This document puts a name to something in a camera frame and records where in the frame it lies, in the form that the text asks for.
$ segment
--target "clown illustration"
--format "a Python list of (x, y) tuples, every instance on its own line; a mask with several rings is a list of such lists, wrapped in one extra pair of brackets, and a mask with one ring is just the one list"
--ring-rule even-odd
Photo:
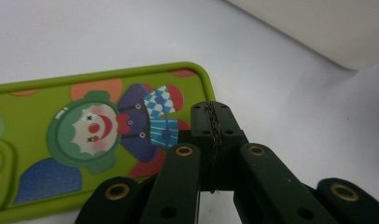
[(173, 85), (152, 90), (133, 84), (114, 105), (107, 91), (89, 91), (65, 106), (49, 126), (49, 152), (61, 164), (99, 174), (114, 166), (118, 144), (140, 162), (154, 161), (159, 148), (177, 143), (177, 119), (165, 115), (183, 105)]

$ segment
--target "white background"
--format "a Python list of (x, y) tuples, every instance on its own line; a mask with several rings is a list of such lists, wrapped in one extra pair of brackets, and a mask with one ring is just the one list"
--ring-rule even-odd
[[(379, 64), (343, 69), (218, 0), (0, 1), (0, 84), (181, 61), (303, 183), (340, 177), (379, 201)], [(232, 195), (204, 193), (200, 223), (240, 223)]]

